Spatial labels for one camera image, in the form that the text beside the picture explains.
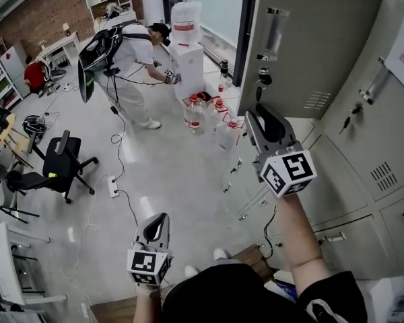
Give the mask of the black framed window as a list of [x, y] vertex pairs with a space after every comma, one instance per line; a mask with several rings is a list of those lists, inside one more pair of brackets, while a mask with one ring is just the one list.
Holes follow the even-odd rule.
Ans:
[[240, 86], [250, 40], [255, 0], [163, 0], [166, 21], [179, 2], [201, 3], [199, 44], [217, 66], [228, 62], [230, 82]]

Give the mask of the person's left forearm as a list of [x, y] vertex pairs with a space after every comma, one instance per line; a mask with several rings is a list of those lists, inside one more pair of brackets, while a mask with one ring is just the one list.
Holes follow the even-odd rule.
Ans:
[[160, 287], [136, 284], [137, 303], [133, 323], [160, 323], [162, 302]]

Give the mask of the black round floor fan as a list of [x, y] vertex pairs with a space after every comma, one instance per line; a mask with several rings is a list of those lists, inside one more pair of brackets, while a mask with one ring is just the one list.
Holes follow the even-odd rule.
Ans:
[[47, 130], [46, 121], [43, 116], [29, 115], [22, 122], [22, 127], [27, 136], [35, 136], [35, 144], [39, 144]]

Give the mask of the grey metal locker cabinet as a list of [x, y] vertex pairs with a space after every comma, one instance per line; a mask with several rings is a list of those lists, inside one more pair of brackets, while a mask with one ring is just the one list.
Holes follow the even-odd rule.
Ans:
[[[247, 130], [246, 112], [239, 114], [237, 107], [237, 113], [244, 126], [224, 176], [225, 200], [252, 241], [264, 244], [268, 263], [283, 268], [276, 196], [253, 166], [259, 152]], [[325, 113], [320, 119], [283, 117], [296, 136], [288, 147], [309, 150], [316, 168], [317, 177], [297, 194], [327, 265], [363, 280], [404, 275], [404, 189], [375, 201], [326, 135]], [[269, 153], [286, 148], [271, 146]]]

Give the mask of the wooden platform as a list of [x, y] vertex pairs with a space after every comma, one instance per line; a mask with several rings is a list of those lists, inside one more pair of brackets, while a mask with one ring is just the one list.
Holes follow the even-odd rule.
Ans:
[[[233, 258], [249, 265], [262, 278], [263, 283], [273, 280], [273, 270], [263, 257], [261, 246], [252, 244]], [[137, 297], [130, 297], [117, 301], [94, 304], [90, 311], [96, 323], [133, 323]]]

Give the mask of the person's right forearm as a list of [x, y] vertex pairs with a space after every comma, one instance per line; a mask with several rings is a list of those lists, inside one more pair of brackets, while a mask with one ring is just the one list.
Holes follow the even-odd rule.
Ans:
[[277, 201], [277, 217], [283, 253], [300, 295], [331, 274], [298, 195], [292, 194]]

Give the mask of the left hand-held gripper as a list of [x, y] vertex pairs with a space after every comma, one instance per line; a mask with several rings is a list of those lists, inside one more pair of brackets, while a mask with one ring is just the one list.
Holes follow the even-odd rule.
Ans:
[[136, 285], [159, 287], [172, 263], [170, 218], [158, 213], [142, 222], [135, 233], [135, 244], [127, 250], [127, 272]]

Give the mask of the dark grey chair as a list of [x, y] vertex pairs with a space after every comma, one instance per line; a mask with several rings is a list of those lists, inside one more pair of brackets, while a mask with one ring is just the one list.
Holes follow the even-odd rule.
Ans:
[[26, 195], [22, 182], [23, 170], [23, 163], [9, 148], [0, 148], [0, 187], [3, 194], [0, 211], [19, 222], [28, 224], [20, 217], [20, 214], [31, 217], [39, 217], [39, 215], [18, 208], [18, 193]]

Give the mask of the black key bunch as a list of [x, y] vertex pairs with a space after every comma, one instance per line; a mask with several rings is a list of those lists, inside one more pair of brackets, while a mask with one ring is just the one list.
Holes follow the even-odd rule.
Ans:
[[268, 86], [270, 86], [273, 82], [269, 69], [267, 67], [261, 67], [259, 69], [258, 78], [259, 79], [257, 80], [257, 89], [256, 89], [257, 102], [261, 100], [263, 90], [266, 89]]

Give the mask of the white water dispenser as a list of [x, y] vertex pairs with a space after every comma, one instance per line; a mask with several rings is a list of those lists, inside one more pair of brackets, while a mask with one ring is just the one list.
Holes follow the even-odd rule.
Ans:
[[170, 60], [174, 74], [180, 75], [180, 82], [174, 85], [176, 99], [184, 105], [184, 99], [205, 90], [203, 80], [203, 47], [199, 43], [170, 44]]

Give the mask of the black office chair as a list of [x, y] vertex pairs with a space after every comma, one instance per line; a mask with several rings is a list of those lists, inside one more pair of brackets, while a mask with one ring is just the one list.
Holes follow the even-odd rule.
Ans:
[[71, 203], [69, 192], [73, 180], [76, 178], [87, 189], [90, 195], [95, 194], [83, 178], [83, 170], [90, 164], [98, 164], [97, 157], [91, 157], [83, 162], [79, 161], [81, 139], [72, 137], [70, 131], [64, 130], [61, 137], [51, 139], [44, 155], [42, 175], [50, 180], [47, 188], [64, 195], [65, 202]]

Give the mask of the clear water jug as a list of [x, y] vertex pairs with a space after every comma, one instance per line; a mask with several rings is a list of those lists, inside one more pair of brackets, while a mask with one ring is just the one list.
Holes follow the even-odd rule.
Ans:
[[229, 112], [216, 124], [215, 143], [224, 152], [229, 153], [236, 145], [241, 122]]
[[193, 94], [184, 100], [184, 123], [196, 133], [201, 130], [205, 120], [205, 102]]
[[215, 133], [216, 126], [222, 119], [222, 114], [227, 110], [224, 101], [219, 96], [214, 96], [210, 99], [205, 110], [205, 129], [207, 133]]

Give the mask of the white refrigerator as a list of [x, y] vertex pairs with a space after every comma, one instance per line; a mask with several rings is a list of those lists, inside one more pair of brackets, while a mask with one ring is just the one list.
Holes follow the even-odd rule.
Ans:
[[12, 47], [7, 49], [0, 58], [7, 74], [23, 98], [30, 94], [30, 90], [24, 81], [24, 72], [27, 66], [26, 57], [24, 47], [18, 40]]

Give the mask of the white power strip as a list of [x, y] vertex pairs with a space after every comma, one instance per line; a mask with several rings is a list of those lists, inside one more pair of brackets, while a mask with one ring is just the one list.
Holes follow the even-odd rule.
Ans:
[[113, 199], [119, 195], [119, 188], [116, 182], [115, 176], [107, 177], [108, 190], [110, 193], [110, 197]]

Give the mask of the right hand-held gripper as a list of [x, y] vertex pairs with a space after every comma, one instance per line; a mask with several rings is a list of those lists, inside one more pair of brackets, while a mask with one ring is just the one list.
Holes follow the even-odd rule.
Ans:
[[[259, 154], [252, 162], [257, 175], [278, 198], [303, 191], [317, 177], [309, 150], [294, 150], [292, 125], [272, 107], [258, 103], [257, 115], [247, 110], [245, 121]], [[272, 147], [287, 147], [270, 154]]]

